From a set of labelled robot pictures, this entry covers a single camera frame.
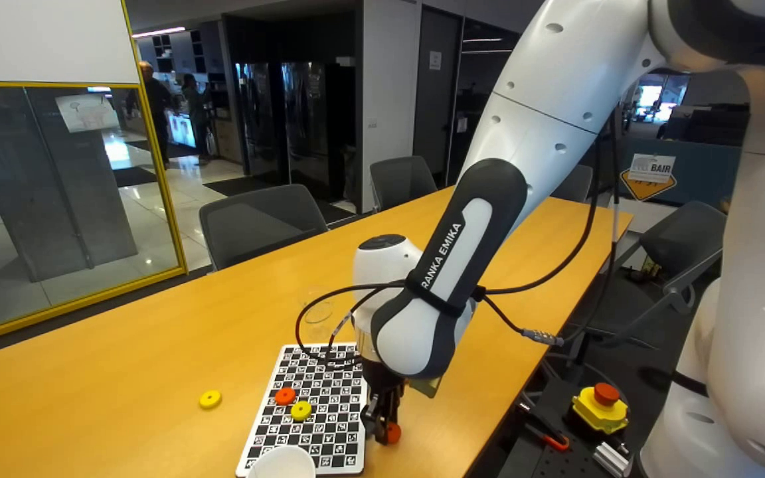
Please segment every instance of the red emergency stop button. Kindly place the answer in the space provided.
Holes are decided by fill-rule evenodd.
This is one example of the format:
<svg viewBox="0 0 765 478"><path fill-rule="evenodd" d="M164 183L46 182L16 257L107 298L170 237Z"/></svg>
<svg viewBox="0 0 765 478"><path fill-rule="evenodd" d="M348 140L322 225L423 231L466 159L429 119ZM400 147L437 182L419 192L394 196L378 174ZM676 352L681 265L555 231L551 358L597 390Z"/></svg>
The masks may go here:
<svg viewBox="0 0 765 478"><path fill-rule="evenodd" d="M613 407L623 398L620 389L609 382L596 382L596 401L603 407Z"/></svg>

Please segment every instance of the wooden table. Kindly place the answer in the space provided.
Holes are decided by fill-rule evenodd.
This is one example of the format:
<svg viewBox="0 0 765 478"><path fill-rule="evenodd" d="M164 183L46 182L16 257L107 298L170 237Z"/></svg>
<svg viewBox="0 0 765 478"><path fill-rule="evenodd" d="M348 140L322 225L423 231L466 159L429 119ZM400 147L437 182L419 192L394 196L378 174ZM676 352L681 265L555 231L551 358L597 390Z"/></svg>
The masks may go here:
<svg viewBox="0 0 765 478"><path fill-rule="evenodd" d="M400 231L425 245L446 199L425 196L0 352L0 478L232 478L296 313L352 284L364 239ZM585 206L546 202L485 284L551 271L585 215ZM499 305L519 324L558 332L603 265L611 228L611 213L597 213L593 239L558 280ZM313 312L326 324L307 326L308 341L325 341L348 302ZM439 395L406 394L401 445L369 445L364 475L463 475L543 353L482 305ZM202 413L196 398L210 389L223 405Z"/></svg>

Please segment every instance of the white robotic arm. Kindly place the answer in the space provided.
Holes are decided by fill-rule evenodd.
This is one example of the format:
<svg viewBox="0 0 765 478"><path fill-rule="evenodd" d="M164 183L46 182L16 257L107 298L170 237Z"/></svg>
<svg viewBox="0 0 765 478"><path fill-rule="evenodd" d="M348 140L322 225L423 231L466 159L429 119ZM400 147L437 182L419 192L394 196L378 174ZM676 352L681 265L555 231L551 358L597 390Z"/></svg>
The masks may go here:
<svg viewBox="0 0 765 478"><path fill-rule="evenodd" d="M627 87L665 63L688 71L755 63L738 69L751 123L722 288L701 302L712 321L700 326L705 341L688 341L681 364L712 401L676 385L644 463L653 475L765 475L765 0L543 6L485 110L439 228L415 269L403 269L411 269L403 290L356 313L373 394L397 390L384 394L388 418L401 378L446 373L471 321L471 294L507 233L585 156Z"/></svg>
<svg viewBox="0 0 765 478"><path fill-rule="evenodd" d="M624 90L657 63L645 0L546 2L485 110L429 249L368 324L392 373L446 373L454 330L467 321L463 309L498 247L572 174Z"/></svg>

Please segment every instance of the cable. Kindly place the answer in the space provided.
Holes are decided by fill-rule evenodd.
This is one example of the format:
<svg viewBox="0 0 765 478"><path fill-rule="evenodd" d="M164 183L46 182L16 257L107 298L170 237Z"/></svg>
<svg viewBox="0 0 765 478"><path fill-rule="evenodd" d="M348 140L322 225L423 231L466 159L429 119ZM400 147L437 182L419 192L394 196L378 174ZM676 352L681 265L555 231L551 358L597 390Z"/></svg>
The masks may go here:
<svg viewBox="0 0 765 478"><path fill-rule="evenodd" d="M623 182L620 182L620 156L623 156L623 134L613 127L613 147L617 152L611 155L613 159L613 182L611 182L611 202L613 202L613 211L620 211L620 199L623 199ZM609 255L609 271L607 271L607 280L603 280L603 290L597 292L596 290L596 302L589 309L589 313L583 318L583 324L576 326L573 338L572 338L572 352L568 352L568 362L573 364L583 364L588 366L583 358L585 358L585 348L588 348L588 336L600 336L607 338L607 342L611 342L617 336L609 336L603 330L589 330L593 318L600 313L603 309L603 298L609 294L611 290L611 281L613 281L613 271L617 271L617 237L613 237L613 245L611 245L611 255Z"/></svg>
<svg viewBox="0 0 765 478"><path fill-rule="evenodd" d="M530 338L530 341L535 341L535 342L543 342L543 345L551 345L551 348L560 348L567 341L564 338L558 338L558 336L547 336L547 332L539 332L539 330L523 330L523 326L516 326L512 321L510 321L510 317L487 294L485 298L487 302L490 302L490 309L516 332L516 336L522 336L522 338Z"/></svg>
<svg viewBox="0 0 765 478"><path fill-rule="evenodd" d="M403 284L406 284L403 280L400 280L400 281L384 281L384 284L354 284L354 288L337 288L337 290L330 290L330 292L318 294L316 300L307 302L307 309L304 309L304 312L299 313L299 318L296 318L296 342L299 342L299 348L301 348L308 358L313 358L313 362L318 362L318 364L325 364L325 366L330 366L330 370L352 370L352 366L356 366L356 357L348 357L348 358L334 358L334 357L333 357L333 342L334 342L337 332L348 324L348 318L352 318L369 298L376 298L376 294L384 292L384 290L403 288ZM333 298L346 294L346 292L358 292L358 290L369 290L369 294L364 294L362 300L356 300L354 309L337 321L337 326L333 330L333 336L330 336L330 341L326 341L325 357L318 357L318 353L313 353L312 348L307 348L307 342L304 342L304 318L307 318L307 313L308 313L312 309L316 309L318 302L325 302L325 300L333 300Z"/></svg>
<svg viewBox="0 0 765 478"><path fill-rule="evenodd" d="M539 277L530 284L487 290L487 294L516 294L516 292L536 290L546 281L555 280L579 255L579 249L588 245L588 239L593 233L593 223L596 223L596 211L597 211L597 195L589 195L588 225L585 225L583 237L576 239L573 249L552 271L547 271L546 277Z"/></svg>

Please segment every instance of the game board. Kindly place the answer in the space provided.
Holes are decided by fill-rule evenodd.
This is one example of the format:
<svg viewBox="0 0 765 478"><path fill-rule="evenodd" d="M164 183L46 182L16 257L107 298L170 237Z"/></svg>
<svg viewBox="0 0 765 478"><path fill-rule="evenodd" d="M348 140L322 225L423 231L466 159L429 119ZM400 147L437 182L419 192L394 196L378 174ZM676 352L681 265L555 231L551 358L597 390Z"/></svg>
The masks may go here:
<svg viewBox="0 0 765 478"><path fill-rule="evenodd" d="M333 357L356 357L354 342L334 342ZM312 405L312 418L304 423L291 418L291 407L273 398L288 389L296 390L296 405ZM362 407L368 398L358 364L354 370L325 370L299 345L284 345L272 382L247 434L237 475L247 475L249 466L272 447L301 447L316 463L318 475L358 475L364 467L364 426Z"/></svg>

